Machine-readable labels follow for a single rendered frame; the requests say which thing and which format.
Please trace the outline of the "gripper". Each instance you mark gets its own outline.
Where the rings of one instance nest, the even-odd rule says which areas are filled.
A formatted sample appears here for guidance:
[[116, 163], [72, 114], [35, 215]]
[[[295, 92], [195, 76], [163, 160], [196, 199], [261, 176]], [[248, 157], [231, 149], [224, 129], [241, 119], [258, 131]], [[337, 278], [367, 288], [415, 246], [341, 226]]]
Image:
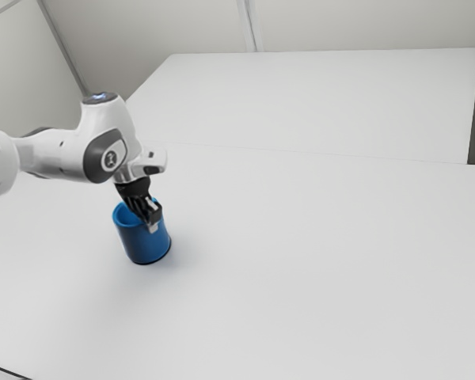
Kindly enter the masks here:
[[141, 177], [132, 182], [115, 184], [115, 188], [128, 207], [139, 207], [140, 218], [146, 224], [148, 232], [153, 234], [158, 230], [162, 219], [162, 206], [151, 198], [150, 185], [149, 177]]

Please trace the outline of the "blue mug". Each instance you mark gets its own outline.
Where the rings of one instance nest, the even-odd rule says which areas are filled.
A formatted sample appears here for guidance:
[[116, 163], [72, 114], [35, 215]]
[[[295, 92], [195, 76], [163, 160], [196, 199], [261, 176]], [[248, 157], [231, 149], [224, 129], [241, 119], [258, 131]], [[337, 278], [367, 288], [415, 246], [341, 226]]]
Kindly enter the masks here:
[[124, 202], [118, 203], [112, 212], [118, 235], [125, 253], [135, 264], [152, 264], [163, 258], [171, 247], [171, 238], [165, 226], [161, 204], [152, 199], [157, 207], [156, 223], [151, 230]]

